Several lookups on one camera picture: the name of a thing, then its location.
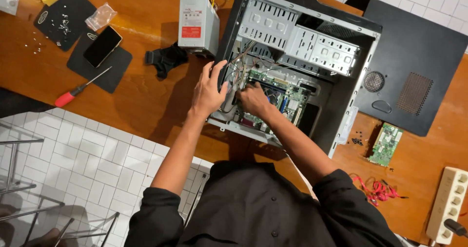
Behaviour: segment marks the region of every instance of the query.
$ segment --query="black shirt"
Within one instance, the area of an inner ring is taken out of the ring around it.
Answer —
[[[180,197],[147,188],[130,219],[126,247],[402,246],[382,214],[342,171],[301,193],[272,163],[222,161],[210,170],[184,229]]]

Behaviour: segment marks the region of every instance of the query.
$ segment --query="person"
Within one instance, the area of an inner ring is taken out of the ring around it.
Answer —
[[[402,246],[366,195],[269,103],[258,83],[237,91],[237,99],[273,130],[318,201],[279,175],[272,163],[220,161],[184,228],[179,195],[205,120],[225,100],[227,83],[218,92],[217,81],[226,63],[203,68],[185,124],[130,219],[125,246]]]

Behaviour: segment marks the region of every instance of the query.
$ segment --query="plastic bag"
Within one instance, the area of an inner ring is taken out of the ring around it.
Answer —
[[[107,2],[100,6],[93,15],[85,20],[88,27],[94,31],[106,26],[110,20],[117,15],[117,11],[114,11]]]

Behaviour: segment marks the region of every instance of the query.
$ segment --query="green motherboard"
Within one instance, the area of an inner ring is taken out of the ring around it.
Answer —
[[[382,166],[389,166],[402,134],[403,130],[383,123],[379,136],[372,147],[373,155],[369,157],[369,161]]]
[[[260,83],[270,103],[275,105],[284,117],[294,125],[299,124],[307,99],[311,94],[310,90],[252,70],[246,83],[254,84],[255,82]],[[241,109],[236,115],[240,124],[270,133],[270,129],[260,118],[243,112]]]

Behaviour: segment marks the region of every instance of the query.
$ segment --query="shirt sleeve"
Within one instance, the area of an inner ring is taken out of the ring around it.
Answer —
[[[130,218],[125,247],[175,246],[184,230],[177,211],[180,197],[160,188],[146,188],[138,212]]]
[[[346,172],[335,170],[317,183],[313,191],[321,209],[331,217],[330,225],[347,234],[346,238],[359,241],[361,246],[401,246],[383,215],[367,202],[366,194],[354,186]]]

